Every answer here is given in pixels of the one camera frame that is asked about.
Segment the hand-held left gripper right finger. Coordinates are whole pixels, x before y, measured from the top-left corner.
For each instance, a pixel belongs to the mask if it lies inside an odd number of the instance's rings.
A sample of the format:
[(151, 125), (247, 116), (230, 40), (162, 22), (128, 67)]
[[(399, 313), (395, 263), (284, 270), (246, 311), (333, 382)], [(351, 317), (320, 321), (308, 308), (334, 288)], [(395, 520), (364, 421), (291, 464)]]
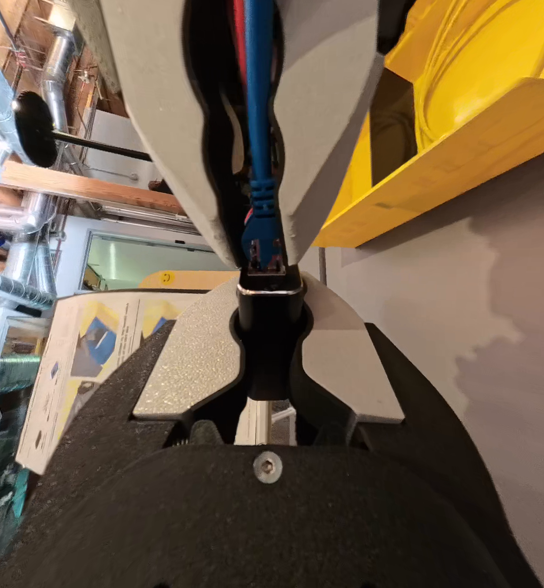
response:
[(352, 410), (358, 422), (395, 424), (403, 410), (364, 321), (349, 304), (304, 272), (312, 329), (302, 344), (307, 376)]

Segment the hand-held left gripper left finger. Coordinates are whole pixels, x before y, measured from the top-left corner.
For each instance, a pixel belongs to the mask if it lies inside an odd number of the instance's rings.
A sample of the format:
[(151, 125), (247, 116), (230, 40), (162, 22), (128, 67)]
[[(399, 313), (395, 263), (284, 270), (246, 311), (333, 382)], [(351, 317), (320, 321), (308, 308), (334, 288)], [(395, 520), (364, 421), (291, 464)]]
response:
[(199, 295), (176, 319), (140, 394), (141, 420), (180, 417), (234, 383), (241, 352), (231, 333), (239, 277)]

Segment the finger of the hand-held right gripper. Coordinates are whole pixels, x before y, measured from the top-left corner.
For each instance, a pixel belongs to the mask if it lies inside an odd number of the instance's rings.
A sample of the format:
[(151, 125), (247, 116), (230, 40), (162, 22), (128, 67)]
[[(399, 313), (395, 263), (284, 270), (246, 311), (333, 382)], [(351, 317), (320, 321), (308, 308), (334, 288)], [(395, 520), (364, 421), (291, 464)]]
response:
[(378, 1), (280, 1), (283, 68), (273, 113), (283, 143), (278, 204), (289, 265), (336, 201), (384, 64)]
[(185, 1), (101, 1), (129, 116), (173, 195), (230, 268), (238, 254), (224, 229), (203, 155), (205, 114), (185, 63)]

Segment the black ethernet port adapter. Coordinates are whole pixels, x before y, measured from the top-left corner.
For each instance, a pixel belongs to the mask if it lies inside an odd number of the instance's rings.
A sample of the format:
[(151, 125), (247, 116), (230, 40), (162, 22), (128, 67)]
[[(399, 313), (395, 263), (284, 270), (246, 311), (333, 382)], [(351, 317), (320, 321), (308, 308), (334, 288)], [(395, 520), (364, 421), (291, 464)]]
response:
[(245, 353), (246, 393), (254, 401), (289, 398), (290, 366), (305, 323), (304, 292), (297, 265), (282, 275), (240, 273), (237, 332)]

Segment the yellow plastic bin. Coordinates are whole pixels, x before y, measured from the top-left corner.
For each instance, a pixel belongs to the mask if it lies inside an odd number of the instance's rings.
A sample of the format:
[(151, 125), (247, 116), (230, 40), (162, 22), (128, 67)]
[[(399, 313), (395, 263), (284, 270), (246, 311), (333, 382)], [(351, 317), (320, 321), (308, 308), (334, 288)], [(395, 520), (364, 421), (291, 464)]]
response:
[(356, 247), (544, 153), (544, 1), (415, 1), (313, 242)]

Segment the wooden sign board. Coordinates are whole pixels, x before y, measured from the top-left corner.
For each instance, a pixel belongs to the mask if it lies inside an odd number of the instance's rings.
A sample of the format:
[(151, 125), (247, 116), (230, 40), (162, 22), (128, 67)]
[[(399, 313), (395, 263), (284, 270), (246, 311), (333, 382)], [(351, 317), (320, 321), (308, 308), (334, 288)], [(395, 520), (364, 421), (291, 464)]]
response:
[(145, 277), (138, 285), (139, 289), (166, 290), (212, 290), (217, 286), (239, 277), (239, 271), (229, 270), (171, 270), (175, 272), (175, 279), (170, 285), (163, 285), (159, 275), (166, 270), (160, 270)]

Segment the white sign stand base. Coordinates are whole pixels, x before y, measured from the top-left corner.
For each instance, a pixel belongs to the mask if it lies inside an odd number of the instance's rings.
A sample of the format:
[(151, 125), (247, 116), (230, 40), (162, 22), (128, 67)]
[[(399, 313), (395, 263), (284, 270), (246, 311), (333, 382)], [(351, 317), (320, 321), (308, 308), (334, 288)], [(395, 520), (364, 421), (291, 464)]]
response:
[(234, 445), (296, 446), (296, 416), (289, 401), (247, 399), (239, 417)]

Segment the wooden ceiling beam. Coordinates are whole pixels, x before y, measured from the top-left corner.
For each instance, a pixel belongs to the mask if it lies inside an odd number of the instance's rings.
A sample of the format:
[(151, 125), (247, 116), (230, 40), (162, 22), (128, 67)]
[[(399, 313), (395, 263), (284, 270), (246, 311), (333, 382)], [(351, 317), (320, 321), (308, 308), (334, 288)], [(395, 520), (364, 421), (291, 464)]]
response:
[(11, 160), (3, 165), (0, 184), (13, 189), (44, 192), (82, 201), (114, 203), (121, 207), (128, 205), (187, 216), (173, 195), (29, 166)]

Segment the glass office window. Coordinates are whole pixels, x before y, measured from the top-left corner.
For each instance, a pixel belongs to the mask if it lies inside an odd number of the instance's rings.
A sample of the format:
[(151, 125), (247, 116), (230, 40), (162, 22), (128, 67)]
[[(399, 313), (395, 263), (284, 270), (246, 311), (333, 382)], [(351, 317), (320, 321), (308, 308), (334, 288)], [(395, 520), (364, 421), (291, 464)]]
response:
[(164, 270), (227, 270), (206, 245), (184, 239), (166, 242), (108, 234), (89, 238), (80, 290), (136, 289)]

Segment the black round knob rod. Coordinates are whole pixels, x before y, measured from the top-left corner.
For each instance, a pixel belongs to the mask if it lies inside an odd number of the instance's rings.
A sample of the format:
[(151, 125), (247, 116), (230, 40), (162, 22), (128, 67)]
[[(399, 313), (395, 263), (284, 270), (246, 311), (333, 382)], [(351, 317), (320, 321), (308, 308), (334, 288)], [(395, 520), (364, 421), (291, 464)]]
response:
[(80, 146), (127, 158), (152, 162), (149, 154), (80, 138), (55, 128), (50, 108), (35, 92), (26, 91), (11, 103), (21, 147), (28, 158), (42, 168), (51, 168), (58, 158), (57, 143)]

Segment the printed instruction sheet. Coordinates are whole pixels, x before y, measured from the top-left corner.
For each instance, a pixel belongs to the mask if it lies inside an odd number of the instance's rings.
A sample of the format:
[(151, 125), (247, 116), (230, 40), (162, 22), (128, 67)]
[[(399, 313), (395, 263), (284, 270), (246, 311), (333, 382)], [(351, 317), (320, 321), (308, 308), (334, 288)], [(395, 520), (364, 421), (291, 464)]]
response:
[(21, 432), (18, 464), (42, 475), (62, 434), (98, 388), (199, 296), (120, 290), (60, 299)]

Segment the cluster of silver ducts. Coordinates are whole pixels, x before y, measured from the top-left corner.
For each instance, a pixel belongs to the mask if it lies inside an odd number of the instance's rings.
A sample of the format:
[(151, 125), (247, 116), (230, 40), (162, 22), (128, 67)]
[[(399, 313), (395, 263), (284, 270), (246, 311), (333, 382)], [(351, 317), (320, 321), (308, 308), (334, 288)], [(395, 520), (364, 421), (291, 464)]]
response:
[[(49, 108), (54, 130), (68, 132), (64, 103), (64, 87), (77, 43), (73, 31), (52, 26), (54, 42), (41, 75), (41, 93)], [(44, 167), (27, 131), (20, 130), (20, 98), (31, 100), (27, 93), (14, 95), (0, 71), (0, 184), (4, 166), (15, 153), (27, 164), (28, 171)], [(0, 205), (0, 232), (11, 233), (10, 257), (4, 274), (0, 275), (0, 302), (30, 306), (37, 309), (51, 307), (57, 296), (48, 245), (49, 228), (56, 215), (55, 197), (28, 189), (20, 207)]]

